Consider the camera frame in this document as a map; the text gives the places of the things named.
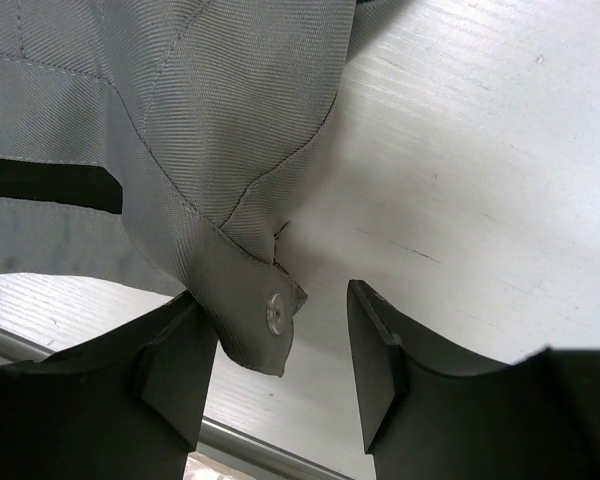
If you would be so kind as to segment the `grey pleated skirt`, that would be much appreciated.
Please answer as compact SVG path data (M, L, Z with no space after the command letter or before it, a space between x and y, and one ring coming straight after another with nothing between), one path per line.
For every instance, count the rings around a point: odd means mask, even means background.
M331 116L353 1L0 1L0 167L101 168L119 213L0 198L0 274L191 291L282 375L305 296L274 233Z

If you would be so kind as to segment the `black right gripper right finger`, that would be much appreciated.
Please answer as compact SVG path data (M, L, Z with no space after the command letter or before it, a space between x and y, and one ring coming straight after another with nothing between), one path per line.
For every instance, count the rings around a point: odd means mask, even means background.
M347 288L364 449L380 479L600 479L600 350L505 364Z

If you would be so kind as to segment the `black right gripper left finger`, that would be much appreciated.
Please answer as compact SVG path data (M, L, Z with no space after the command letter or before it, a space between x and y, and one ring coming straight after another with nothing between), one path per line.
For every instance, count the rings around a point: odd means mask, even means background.
M194 298L47 359L0 366L0 479L179 479L216 336Z

